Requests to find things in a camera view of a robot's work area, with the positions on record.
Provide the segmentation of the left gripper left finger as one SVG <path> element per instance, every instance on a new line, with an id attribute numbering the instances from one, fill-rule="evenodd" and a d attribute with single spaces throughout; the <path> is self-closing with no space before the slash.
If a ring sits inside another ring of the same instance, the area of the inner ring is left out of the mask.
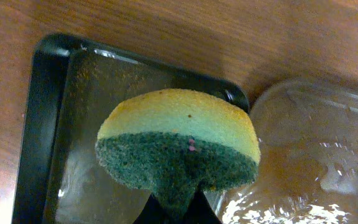
<path id="1" fill-rule="evenodd" d="M 162 224 L 163 209 L 158 200 L 151 194 L 145 207 L 133 224 Z"/>

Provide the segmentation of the green and yellow sponge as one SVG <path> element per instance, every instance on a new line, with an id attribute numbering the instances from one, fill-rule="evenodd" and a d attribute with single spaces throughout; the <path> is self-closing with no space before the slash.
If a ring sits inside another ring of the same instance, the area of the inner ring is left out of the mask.
<path id="1" fill-rule="evenodd" d="M 253 182 L 260 149 L 241 108 L 207 93 L 152 91 L 119 103 L 95 144 L 101 167 L 130 189 L 149 190 L 174 222 L 197 192 Z"/>

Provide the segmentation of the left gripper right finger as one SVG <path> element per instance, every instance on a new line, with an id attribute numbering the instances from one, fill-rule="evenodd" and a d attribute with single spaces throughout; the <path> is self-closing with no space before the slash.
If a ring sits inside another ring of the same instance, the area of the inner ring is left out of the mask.
<path id="1" fill-rule="evenodd" d="M 185 224 L 221 224 L 202 191 L 197 191 L 185 214 Z"/>

